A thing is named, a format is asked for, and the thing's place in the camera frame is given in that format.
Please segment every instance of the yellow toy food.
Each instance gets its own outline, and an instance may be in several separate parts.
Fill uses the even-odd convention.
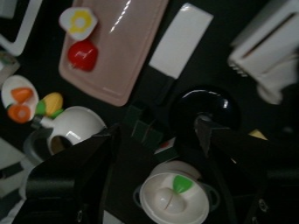
[[[57,116],[63,111],[61,105],[63,105],[61,94],[56,92],[47,94],[36,105],[35,114],[44,115],[48,117]]]

